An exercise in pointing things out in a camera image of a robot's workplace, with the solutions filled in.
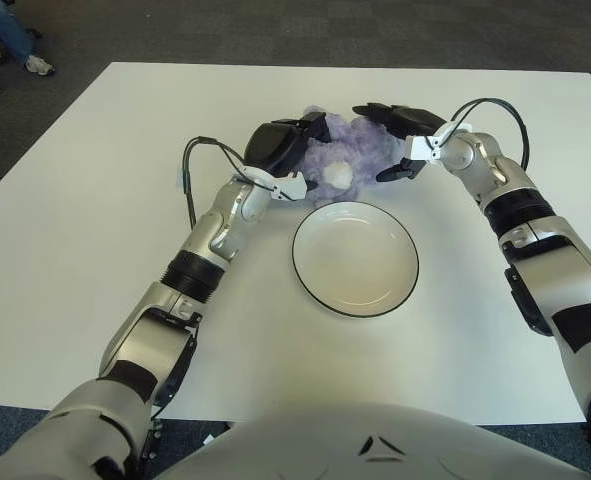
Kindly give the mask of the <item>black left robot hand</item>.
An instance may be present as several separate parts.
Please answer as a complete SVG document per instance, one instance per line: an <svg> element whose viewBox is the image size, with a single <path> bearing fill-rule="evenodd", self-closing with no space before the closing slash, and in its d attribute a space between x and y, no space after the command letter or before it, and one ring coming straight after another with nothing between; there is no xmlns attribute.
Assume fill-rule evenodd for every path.
<svg viewBox="0 0 591 480"><path fill-rule="evenodd" d="M325 112L309 112L300 119L261 124L252 134L243 155L244 166L255 167L275 178L296 173L310 140L331 141Z"/></svg>

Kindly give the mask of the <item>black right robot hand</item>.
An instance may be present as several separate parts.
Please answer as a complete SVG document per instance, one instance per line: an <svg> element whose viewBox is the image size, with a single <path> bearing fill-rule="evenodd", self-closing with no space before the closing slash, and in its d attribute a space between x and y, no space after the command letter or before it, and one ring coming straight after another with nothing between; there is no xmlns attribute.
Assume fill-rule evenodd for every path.
<svg viewBox="0 0 591 480"><path fill-rule="evenodd" d="M383 125L393 137L405 140L408 136L432 136L446 120L440 116L418 108L400 105L385 105L368 102L365 105L353 106L352 110L368 120ZM378 183L392 182L401 179L413 180L426 166L426 161L410 160L402 155L400 160L382 171L375 180Z"/></svg>

